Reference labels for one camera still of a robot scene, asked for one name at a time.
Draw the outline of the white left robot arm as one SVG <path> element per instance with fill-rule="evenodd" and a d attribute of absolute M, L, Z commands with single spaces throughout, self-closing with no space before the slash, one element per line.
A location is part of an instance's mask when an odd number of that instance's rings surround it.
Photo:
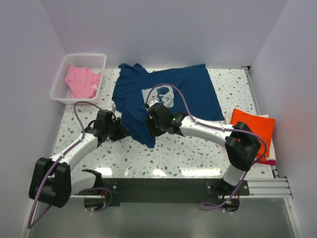
<path fill-rule="evenodd" d="M 37 160 L 29 188 L 29 198 L 61 208 L 70 196 L 87 190 L 98 194 L 103 188 L 101 173 L 84 169 L 83 175 L 75 178 L 71 172 L 91 152 L 105 141 L 119 141 L 128 136 L 122 119 L 112 111 L 99 110 L 79 137 L 60 153 Z"/>

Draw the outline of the navy blue printed t-shirt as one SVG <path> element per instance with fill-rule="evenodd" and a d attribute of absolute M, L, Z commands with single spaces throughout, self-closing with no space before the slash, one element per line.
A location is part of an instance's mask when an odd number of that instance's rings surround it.
<path fill-rule="evenodd" d="M 203 120 L 224 116 L 205 64 L 147 72 L 141 65 L 119 65 L 112 100 L 131 137 L 149 148 L 155 146 L 145 118 L 146 102 L 157 100 L 173 114 L 185 112 Z"/>

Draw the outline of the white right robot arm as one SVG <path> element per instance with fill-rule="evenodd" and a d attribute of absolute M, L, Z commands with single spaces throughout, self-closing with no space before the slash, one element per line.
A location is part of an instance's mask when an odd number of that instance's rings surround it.
<path fill-rule="evenodd" d="M 195 118 L 189 113 L 173 114 L 158 101 L 145 104 L 145 108 L 149 115 L 145 121 L 153 138 L 165 133 L 177 134 L 197 137 L 224 147 L 230 164 L 222 177 L 220 188 L 227 195 L 238 189 L 238 183 L 250 170 L 261 148 L 260 140 L 245 123 L 217 124 Z"/>

